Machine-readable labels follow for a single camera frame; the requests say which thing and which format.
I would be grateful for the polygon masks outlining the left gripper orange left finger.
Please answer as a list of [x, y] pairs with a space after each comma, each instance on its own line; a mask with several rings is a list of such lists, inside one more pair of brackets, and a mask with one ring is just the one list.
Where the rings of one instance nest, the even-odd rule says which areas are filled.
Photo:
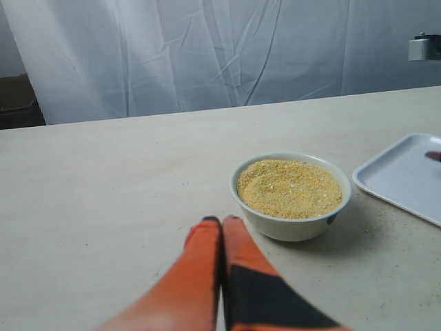
[[221, 223], [191, 228], [182, 255], [147, 293], [98, 330], [215, 330]]

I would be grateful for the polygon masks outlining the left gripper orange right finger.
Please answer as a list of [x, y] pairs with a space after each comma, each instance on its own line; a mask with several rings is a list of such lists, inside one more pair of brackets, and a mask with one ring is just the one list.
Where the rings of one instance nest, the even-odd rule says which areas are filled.
[[241, 218], [224, 219], [223, 239], [228, 330], [348, 330], [289, 286], [259, 250]]

